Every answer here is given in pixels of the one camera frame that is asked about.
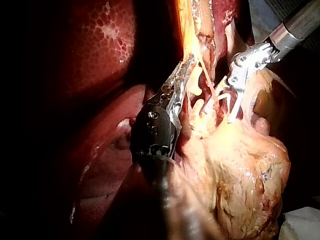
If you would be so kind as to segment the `right arm instrument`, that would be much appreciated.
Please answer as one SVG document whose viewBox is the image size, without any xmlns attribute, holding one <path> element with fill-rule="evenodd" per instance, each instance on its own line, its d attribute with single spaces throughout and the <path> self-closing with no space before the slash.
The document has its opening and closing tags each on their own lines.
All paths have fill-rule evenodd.
<svg viewBox="0 0 320 240">
<path fill-rule="evenodd" d="M 281 61 L 299 43 L 300 40 L 281 23 L 263 42 L 233 56 L 228 85 L 236 91 L 243 91 L 247 79 L 254 72 L 262 70 L 267 64 Z"/>
</svg>

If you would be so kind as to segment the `right arm instrument jaw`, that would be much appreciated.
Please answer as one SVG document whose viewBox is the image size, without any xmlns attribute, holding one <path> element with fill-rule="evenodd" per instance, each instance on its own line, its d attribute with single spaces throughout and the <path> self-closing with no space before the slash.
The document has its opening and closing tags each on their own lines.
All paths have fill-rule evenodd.
<svg viewBox="0 0 320 240">
<path fill-rule="evenodd" d="M 225 75 L 221 81 L 215 86 L 215 92 L 221 92 L 225 89 L 229 89 L 230 85 L 228 82 L 228 77 Z"/>
<path fill-rule="evenodd" d="M 244 90 L 243 89 L 230 89 L 230 95 L 232 97 L 235 97 L 235 101 L 234 101 L 234 104 L 233 104 L 233 108 L 231 109 L 231 112 L 230 114 L 228 115 L 228 119 L 227 119 L 227 122 L 229 124 L 233 123 L 236 119 L 238 120 L 242 120 L 243 119 L 243 110 L 242 110 L 242 107 L 241 107 L 241 103 L 243 101 L 243 98 L 244 98 Z"/>
</svg>

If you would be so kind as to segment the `left arm instrument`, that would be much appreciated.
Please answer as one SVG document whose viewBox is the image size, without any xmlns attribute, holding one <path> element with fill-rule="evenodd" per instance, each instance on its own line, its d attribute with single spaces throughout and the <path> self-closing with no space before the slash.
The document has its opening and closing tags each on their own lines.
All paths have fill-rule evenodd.
<svg viewBox="0 0 320 240">
<path fill-rule="evenodd" d="M 173 94 L 171 87 L 161 87 L 143 104 L 130 132 L 132 161 L 139 162 L 148 156 L 175 158 L 178 127 L 174 125 L 167 109 Z"/>
</svg>

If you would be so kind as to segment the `left arm instrument jaw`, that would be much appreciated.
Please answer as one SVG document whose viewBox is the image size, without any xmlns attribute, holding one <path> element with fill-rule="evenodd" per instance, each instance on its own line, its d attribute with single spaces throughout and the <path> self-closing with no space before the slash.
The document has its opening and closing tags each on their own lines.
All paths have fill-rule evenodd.
<svg viewBox="0 0 320 240">
<path fill-rule="evenodd" d="M 193 67 L 194 67 L 193 61 L 185 61 L 180 63 L 177 69 L 177 72 L 174 75 L 174 85 L 173 85 L 174 96 L 172 96 L 172 98 L 175 101 L 183 100 L 185 91 L 187 88 L 187 82 L 193 71 Z"/>
<path fill-rule="evenodd" d="M 169 94 L 172 91 L 180 91 L 183 93 L 189 79 L 189 69 L 192 65 L 192 62 L 192 54 L 190 54 L 187 59 L 180 61 L 164 84 L 161 86 L 161 91 L 165 94 Z"/>
</svg>

